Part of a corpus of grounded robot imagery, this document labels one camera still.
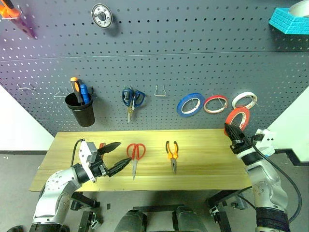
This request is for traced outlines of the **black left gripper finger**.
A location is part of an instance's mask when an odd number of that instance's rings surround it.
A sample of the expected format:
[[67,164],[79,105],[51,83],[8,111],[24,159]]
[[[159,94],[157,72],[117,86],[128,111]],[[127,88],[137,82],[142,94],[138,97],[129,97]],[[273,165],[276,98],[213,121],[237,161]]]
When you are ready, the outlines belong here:
[[118,172],[122,171],[129,163],[131,162],[131,158],[122,159],[117,162],[112,168],[107,171],[107,176],[112,177]]
[[105,153],[109,153],[115,150],[120,144],[120,142],[113,142],[104,146],[100,146],[100,148],[98,149],[98,155],[102,157]]

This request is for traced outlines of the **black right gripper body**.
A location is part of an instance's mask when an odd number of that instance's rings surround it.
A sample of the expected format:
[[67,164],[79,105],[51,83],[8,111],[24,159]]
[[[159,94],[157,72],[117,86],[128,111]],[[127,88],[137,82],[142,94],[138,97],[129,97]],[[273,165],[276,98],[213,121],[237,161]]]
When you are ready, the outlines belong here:
[[230,149],[234,154],[239,154],[250,148],[252,148],[252,145],[247,137],[233,139],[232,145],[230,146]]

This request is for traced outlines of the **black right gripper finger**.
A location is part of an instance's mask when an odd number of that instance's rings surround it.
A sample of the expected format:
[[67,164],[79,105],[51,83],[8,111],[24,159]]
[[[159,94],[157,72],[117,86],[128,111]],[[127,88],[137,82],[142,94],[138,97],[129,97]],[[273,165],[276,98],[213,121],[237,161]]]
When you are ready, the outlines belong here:
[[232,141],[236,141],[236,140],[244,140],[244,133],[243,131],[240,129],[239,126],[236,125],[230,125],[230,139]]
[[225,132],[232,143],[235,143],[238,140],[238,126],[235,124],[225,123]]

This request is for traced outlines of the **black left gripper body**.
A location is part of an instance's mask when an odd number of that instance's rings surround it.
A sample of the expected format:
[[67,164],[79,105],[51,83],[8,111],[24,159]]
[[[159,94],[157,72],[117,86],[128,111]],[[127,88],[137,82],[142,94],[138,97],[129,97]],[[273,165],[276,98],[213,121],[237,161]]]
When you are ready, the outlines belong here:
[[106,176],[108,169],[103,162],[101,155],[96,155],[93,163],[91,163],[90,170],[94,177]]

